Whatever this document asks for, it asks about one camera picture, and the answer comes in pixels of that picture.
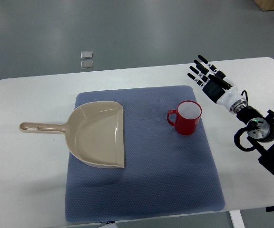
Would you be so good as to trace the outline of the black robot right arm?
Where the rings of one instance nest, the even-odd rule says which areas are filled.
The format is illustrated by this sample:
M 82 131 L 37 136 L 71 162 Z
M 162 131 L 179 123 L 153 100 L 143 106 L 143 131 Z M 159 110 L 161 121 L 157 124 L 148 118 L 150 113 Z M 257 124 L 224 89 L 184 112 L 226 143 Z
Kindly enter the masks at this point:
M 238 120 L 245 124 L 234 135 L 236 147 L 244 152 L 258 151 L 259 163 L 274 175 L 274 111 L 268 110 L 263 116 L 248 103 L 248 95 L 244 90 L 234 112 Z

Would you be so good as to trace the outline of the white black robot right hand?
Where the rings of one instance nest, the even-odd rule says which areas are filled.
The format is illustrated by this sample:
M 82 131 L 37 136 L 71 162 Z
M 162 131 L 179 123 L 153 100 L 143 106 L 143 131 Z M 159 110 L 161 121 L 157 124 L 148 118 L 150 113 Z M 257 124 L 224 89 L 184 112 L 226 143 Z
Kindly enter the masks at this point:
M 232 114 L 237 114 L 248 105 L 247 96 L 240 94 L 233 81 L 206 58 L 198 55 L 194 64 L 187 75 L 211 101 L 224 106 Z

